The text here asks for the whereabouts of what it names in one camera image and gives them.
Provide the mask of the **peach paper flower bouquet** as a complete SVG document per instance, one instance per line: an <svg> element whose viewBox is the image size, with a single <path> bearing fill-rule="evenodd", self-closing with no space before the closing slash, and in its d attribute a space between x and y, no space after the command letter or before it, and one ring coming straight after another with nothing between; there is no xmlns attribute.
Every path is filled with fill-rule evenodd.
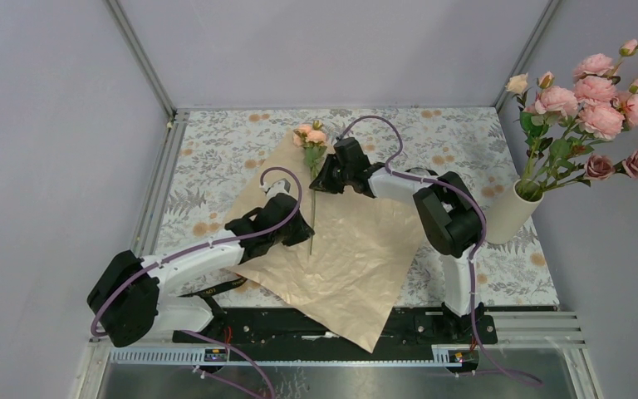
<svg viewBox="0 0 638 399"><path fill-rule="evenodd" d="M282 166L302 184L311 240L281 244L231 270L329 330L373 352L415 254L425 240L412 204L371 199L347 188L314 195L302 150L286 131L261 169Z"/></svg>

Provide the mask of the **cream bud rose stem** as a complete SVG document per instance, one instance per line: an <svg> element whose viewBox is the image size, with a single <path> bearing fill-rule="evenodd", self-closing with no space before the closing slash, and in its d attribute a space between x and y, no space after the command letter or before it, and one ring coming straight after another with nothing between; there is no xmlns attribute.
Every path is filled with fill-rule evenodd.
<svg viewBox="0 0 638 399"><path fill-rule="evenodd" d="M533 167L538 158L538 147L541 143L542 126L534 124L537 116L532 107L528 107L528 74L520 74L509 78L505 86L516 101L519 109L519 125L526 135L525 143L528 145L528 160L525 163L520 182L517 184L517 192L524 200L534 201L537 198L537 184L534 182Z"/></svg>

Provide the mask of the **small pink rose stem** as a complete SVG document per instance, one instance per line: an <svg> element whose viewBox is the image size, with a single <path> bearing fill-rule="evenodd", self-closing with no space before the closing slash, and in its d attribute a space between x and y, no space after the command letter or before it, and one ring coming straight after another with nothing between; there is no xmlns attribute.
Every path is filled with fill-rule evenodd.
<svg viewBox="0 0 638 399"><path fill-rule="evenodd" d="M547 72L529 84L528 107L536 111L534 124L542 126L538 158L533 167L534 182L552 183L548 172L561 171L562 166L573 166L576 141L569 136L577 128L581 106L574 92L554 84L554 76Z"/></svg>

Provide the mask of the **large pink rose stem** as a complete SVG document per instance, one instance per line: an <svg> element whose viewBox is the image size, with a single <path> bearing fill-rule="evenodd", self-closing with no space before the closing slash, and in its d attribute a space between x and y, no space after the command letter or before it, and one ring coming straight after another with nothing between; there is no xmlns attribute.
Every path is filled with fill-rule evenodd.
<svg viewBox="0 0 638 399"><path fill-rule="evenodd" d="M625 90L618 87L623 61L637 51L638 41L632 39L617 57L584 58L572 72L570 88L557 85L550 71L533 85L527 74L509 78L505 90L518 106L527 145L524 170L514 186L522 199L536 201L554 189L622 173L620 162L594 150L638 126L638 81Z"/></svg>

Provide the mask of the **light pink rose stem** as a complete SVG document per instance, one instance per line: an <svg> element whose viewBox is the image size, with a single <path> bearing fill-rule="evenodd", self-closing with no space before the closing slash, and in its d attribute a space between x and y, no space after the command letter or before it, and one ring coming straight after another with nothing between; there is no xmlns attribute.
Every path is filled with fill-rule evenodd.
<svg viewBox="0 0 638 399"><path fill-rule="evenodd" d="M587 75L571 91L581 106L577 128L569 136L576 141L571 163L582 164L590 155L599 155L597 145L638 126L638 93L634 88L618 91L615 77Z"/></svg>

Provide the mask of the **dusty mauve rose stem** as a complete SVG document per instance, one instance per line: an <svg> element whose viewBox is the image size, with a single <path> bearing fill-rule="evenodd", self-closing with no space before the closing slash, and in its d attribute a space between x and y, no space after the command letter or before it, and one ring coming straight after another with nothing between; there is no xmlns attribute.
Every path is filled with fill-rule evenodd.
<svg viewBox="0 0 638 399"><path fill-rule="evenodd" d="M561 171L548 172L552 183L538 183L537 192L547 192L575 183L590 186L593 181L610 179L613 175L624 175L630 179L638 179L638 150L618 162L613 162L606 155L590 155L582 164L562 166Z"/></svg>

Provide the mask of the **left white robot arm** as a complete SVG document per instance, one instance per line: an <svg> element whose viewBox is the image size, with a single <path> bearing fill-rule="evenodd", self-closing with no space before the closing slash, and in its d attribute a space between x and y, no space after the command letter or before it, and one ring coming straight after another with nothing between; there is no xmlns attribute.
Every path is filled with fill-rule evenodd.
<svg viewBox="0 0 638 399"><path fill-rule="evenodd" d="M182 330L215 341L223 334L223 317L199 295L179 294L179 289L207 273L262 257L277 244L290 247L313 235L297 200L279 193L226 223L210 241L172 254L120 252L87 296L95 314L91 332L108 337L115 347L128 347L152 333Z"/></svg>

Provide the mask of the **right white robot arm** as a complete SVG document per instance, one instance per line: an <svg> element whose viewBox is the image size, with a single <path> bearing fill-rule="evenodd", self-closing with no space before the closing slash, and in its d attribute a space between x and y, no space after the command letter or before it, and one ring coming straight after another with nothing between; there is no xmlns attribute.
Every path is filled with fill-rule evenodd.
<svg viewBox="0 0 638 399"><path fill-rule="evenodd" d="M359 195L415 207L444 271L443 319L437 330L454 342L477 342L477 322L484 310L477 298L474 255L483 242L485 218L460 176L416 175L372 163L359 142L349 137L335 143L310 184L311 190L329 194L341 194L347 187Z"/></svg>

